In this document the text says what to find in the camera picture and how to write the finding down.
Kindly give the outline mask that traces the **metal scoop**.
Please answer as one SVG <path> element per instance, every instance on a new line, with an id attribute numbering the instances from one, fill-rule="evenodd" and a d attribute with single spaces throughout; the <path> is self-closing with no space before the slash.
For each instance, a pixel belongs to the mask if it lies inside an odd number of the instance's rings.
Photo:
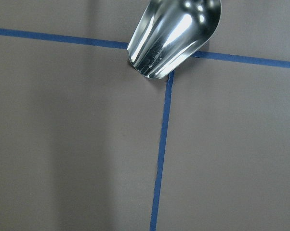
<path id="1" fill-rule="evenodd" d="M 221 12 L 219 0 L 151 0 L 127 46 L 131 65 L 163 79 L 213 36 Z"/>

